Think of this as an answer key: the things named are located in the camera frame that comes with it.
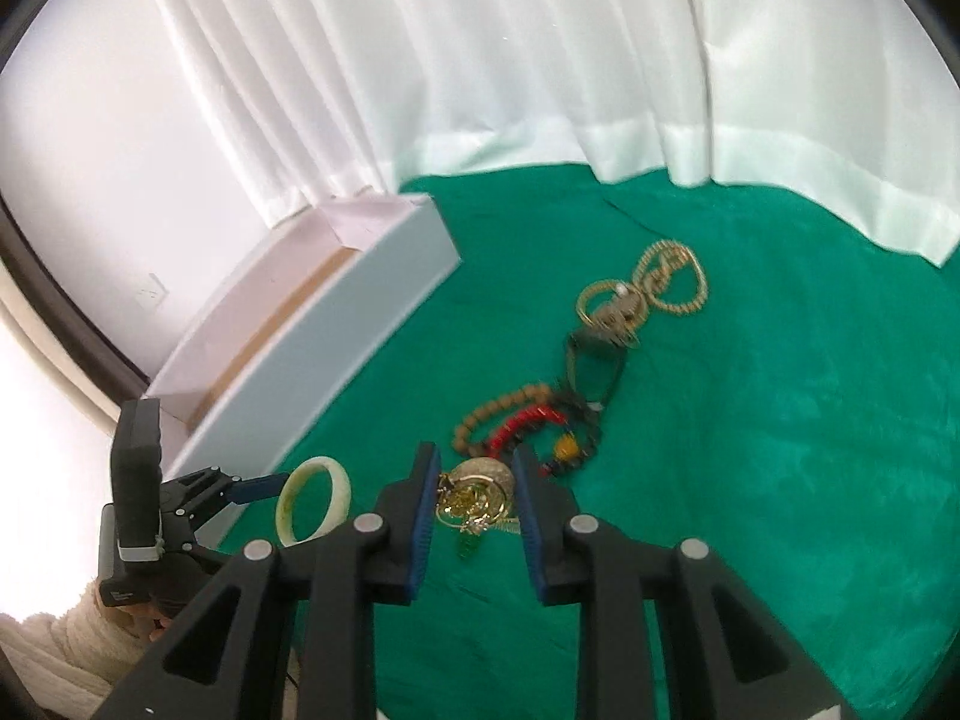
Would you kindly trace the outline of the left hand black glove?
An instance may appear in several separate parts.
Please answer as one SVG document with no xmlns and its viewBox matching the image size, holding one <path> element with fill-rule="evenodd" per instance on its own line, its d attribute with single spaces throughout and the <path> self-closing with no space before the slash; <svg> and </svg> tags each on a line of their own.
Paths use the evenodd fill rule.
<svg viewBox="0 0 960 720">
<path fill-rule="evenodd" d="M 121 562 L 99 578 L 96 600 L 110 622 L 145 642 L 160 639 L 172 619 L 194 600 L 210 580 L 202 567 L 183 554 L 168 554 L 158 562 Z"/>
</svg>

